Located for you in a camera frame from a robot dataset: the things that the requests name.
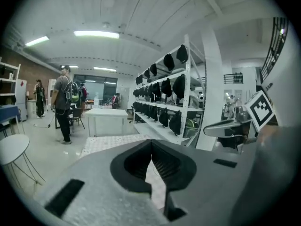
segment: door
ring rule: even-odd
[[[120,109],[127,110],[127,103],[128,103],[128,95],[129,95],[130,88],[121,87],[120,89]]]

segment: fluorescent light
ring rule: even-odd
[[[100,68],[100,67],[94,67],[95,70],[105,70],[105,71],[112,71],[112,72],[116,72],[116,70],[114,69],[107,69],[107,68]]]
[[[70,68],[78,68],[77,65],[70,65],[69,67],[70,67]]]
[[[84,31],[74,31],[74,34],[75,36],[99,36],[99,37],[119,39],[119,33],[116,32],[84,30]]]
[[[25,44],[25,46],[32,46],[32,45],[35,45],[37,43],[42,43],[44,41],[47,41],[49,40],[49,38],[47,36],[44,36],[42,38],[39,38],[39,39],[36,39],[36,40],[33,40],[33,41],[30,41],[28,43]]]

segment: white stool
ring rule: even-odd
[[[15,182],[16,185],[19,184],[19,187],[22,189],[21,184],[16,176],[15,170],[13,168],[13,164],[20,170],[22,171],[27,177],[29,177],[31,180],[33,180],[35,183],[38,183],[40,185],[42,185],[41,182],[39,182],[33,175],[27,161],[31,164],[32,168],[37,172],[37,174],[41,177],[41,179],[44,180],[44,178],[42,178],[42,176],[38,173],[38,171],[34,168],[34,166],[32,165],[32,163],[30,162],[30,160],[28,159],[25,151],[27,149],[29,145],[29,138],[26,135],[22,135],[22,134],[16,134],[16,135],[11,135],[9,137],[6,137],[4,139],[2,139],[0,141],[0,164],[2,166],[7,165],[8,170],[11,174],[11,177],[13,179],[13,181]],[[26,172],[24,172],[16,163],[15,160],[18,159],[21,155],[23,155],[24,160],[26,162],[26,165],[30,171],[30,173],[32,174],[32,177],[29,176]],[[16,180],[18,182],[18,184],[16,183],[14,176],[12,174],[12,172],[10,171],[9,166],[11,166],[11,169],[13,171],[13,174],[16,177]]]

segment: gray t-shirt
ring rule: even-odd
[[[60,110],[69,110],[70,109],[70,101],[66,99],[66,91],[71,86],[70,78],[67,76],[60,76],[57,78],[55,82],[55,89],[58,90],[58,95],[55,101],[56,109]]]

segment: refrigerator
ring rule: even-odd
[[[16,88],[12,86],[12,92],[16,94],[16,106],[21,110],[21,120],[25,121],[27,119],[26,110],[26,85],[25,80],[16,80]]]

